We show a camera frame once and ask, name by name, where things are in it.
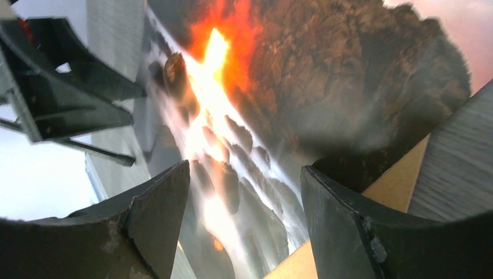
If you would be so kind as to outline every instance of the orange flame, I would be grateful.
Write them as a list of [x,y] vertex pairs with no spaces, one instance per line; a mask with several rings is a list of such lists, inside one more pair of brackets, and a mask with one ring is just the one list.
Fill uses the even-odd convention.
[[224,250],[223,244],[217,238],[214,237],[213,242],[214,242],[214,248],[216,248],[217,251]]
[[224,121],[224,115],[228,113],[226,108],[230,107],[223,85],[223,73],[229,43],[213,28],[210,33],[209,42],[205,49],[205,58],[202,64],[187,65],[188,74],[191,77],[192,87],[197,101],[201,104],[199,116],[191,124],[188,130],[188,141],[186,147],[186,158],[192,159],[202,148],[217,161],[224,161],[224,150],[220,142],[208,141],[203,135],[203,126],[208,122],[207,114],[212,117],[214,134],[222,139],[228,134],[229,128]]
[[223,65],[222,85],[227,91],[234,87],[245,91],[249,85],[248,67],[255,47],[255,37],[261,28],[256,26],[250,17],[250,0],[236,0],[232,9],[224,15],[227,11],[225,0],[216,0],[211,4],[205,18],[191,25],[194,43],[189,51],[194,57],[203,57],[211,31],[216,30],[222,34],[229,40]]

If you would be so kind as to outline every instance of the gray metal panel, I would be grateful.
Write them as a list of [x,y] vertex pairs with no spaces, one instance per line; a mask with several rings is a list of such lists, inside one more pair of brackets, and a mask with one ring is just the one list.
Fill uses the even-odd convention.
[[[122,105],[132,111],[133,103],[134,101],[129,100],[122,102]],[[94,168],[97,170],[108,197],[118,195],[151,177],[132,126],[93,133],[91,142],[95,146],[112,152],[135,156],[135,164],[132,167],[121,166],[108,160],[91,156]]]
[[142,0],[87,0],[89,49],[135,80],[144,30]]
[[106,190],[103,187],[103,183],[99,178],[98,172],[94,168],[94,164],[92,163],[91,156],[87,153],[85,154],[85,172],[89,177],[89,180],[92,184],[92,188],[94,189],[94,192],[96,193],[96,197],[98,198],[98,201],[102,202],[108,199],[108,194],[106,193]]
[[493,81],[431,133],[409,213],[454,221],[493,209]]

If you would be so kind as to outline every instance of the metal rod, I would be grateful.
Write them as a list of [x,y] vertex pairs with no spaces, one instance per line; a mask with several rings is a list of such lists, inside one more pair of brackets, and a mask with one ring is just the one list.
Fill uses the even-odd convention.
[[[15,132],[24,134],[24,131],[22,130],[21,126],[15,122],[12,122],[12,121],[0,118],[0,126],[7,128],[11,131],[15,131]],[[59,145],[64,145],[64,146],[69,147],[69,148],[78,149],[78,150],[81,150],[84,152],[88,152],[90,154],[93,154],[95,156],[99,156],[99,157],[106,159],[106,160],[113,161],[113,162],[118,163],[118,164],[123,165],[123,166],[131,167],[135,163],[134,157],[124,155],[124,154],[114,153],[114,152],[107,151],[107,150],[104,150],[101,148],[97,148],[93,145],[88,145],[88,144],[84,144],[82,142],[73,141],[71,139],[64,139],[64,140],[63,139],[53,139],[52,142],[55,142]]]

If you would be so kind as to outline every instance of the metal bracket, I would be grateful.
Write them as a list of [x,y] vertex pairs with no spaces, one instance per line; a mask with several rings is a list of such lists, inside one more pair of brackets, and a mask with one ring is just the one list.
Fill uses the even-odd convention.
[[[69,138],[132,125],[131,112],[112,102],[145,91],[92,55],[66,19],[28,19],[24,25],[29,40],[17,19],[0,20],[0,103],[13,106],[20,131],[31,142],[63,142],[131,166],[128,158]],[[65,63],[71,72],[59,73]]]
[[[11,131],[23,133],[23,130],[22,130],[20,124],[18,124],[16,122],[9,121],[9,120],[5,120],[2,118],[0,118],[0,127],[6,128],[6,129],[11,130]],[[122,166],[131,167],[135,163],[134,157],[124,155],[124,154],[114,153],[114,152],[107,151],[107,150],[104,150],[101,148],[97,148],[93,145],[88,145],[88,144],[84,144],[82,142],[73,141],[71,139],[64,139],[64,140],[63,139],[55,139],[52,142],[55,142],[57,144],[60,144],[60,145],[63,145],[63,146],[69,147],[69,148],[78,149],[78,150],[90,153],[92,155],[95,155],[95,156],[113,161],[115,163],[118,163]]]
[[187,161],[63,219],[0,219],[0,278],[170,278]]
[[493,278],[493,212],[440,223],[383,206],[306,166],[302,200],[319,278]]

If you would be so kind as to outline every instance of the flame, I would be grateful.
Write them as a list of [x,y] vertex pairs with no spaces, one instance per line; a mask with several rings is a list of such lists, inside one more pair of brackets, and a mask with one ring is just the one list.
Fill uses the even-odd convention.
[[214,237],[214,248],[216,248],[217,251],[222,251],[224,250],[223,244],[219,241],[219,239]]
[[236,0],[232,7],[226,5],[225,0],[216,0],[205,11],[206,16],[190,27],[194,43],[189,52],[196,58],[205,57],[204,61],[211,58],[208,52],[205,55],[203,52],[210,45],[208,34],[211,31],[213,36],[217,32],[230,40],[230,47],[222,64],[222,84],[227,92],[232,92],[234,87],[245,91],[249,86],[248,68],[255,50],[255,38],[262,30],[253,22],[257,17],[251,16],[252,12],[251,0]]
[[205,70],[213,73],[214,75],[221,75],[228,48],[228,42],[224,40],[224,37],[219,33],[219,31],[215,28],[212,29],[209,44],[205,50],[205,60],[203,62]]

